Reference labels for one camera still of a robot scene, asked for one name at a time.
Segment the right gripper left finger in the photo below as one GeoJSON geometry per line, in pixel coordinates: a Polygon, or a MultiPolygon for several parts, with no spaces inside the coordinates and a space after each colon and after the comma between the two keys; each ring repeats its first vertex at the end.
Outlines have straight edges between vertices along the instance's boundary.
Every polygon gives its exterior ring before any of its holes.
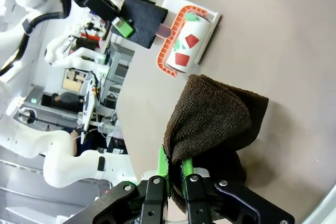
{"type": "Polygon", "coordinates": [[[168,198],[168,158],[160,147],[157,169],[136,185],[123,181],[103,196],[103,207],[93,223],[163,223],[168,198]]]}

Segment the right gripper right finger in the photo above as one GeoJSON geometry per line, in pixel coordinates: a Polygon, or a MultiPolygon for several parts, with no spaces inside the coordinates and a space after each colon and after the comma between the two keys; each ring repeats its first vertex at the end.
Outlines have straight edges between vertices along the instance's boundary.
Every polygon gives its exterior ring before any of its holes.
{"type": "Polygon", "coordinates": [[[256,194],[246,186],[227,179],[216,182],[193,167],[192,159],[182,161],[183,195],[189,223],[280,224],[294,223],[288,212],[256,194]]]}

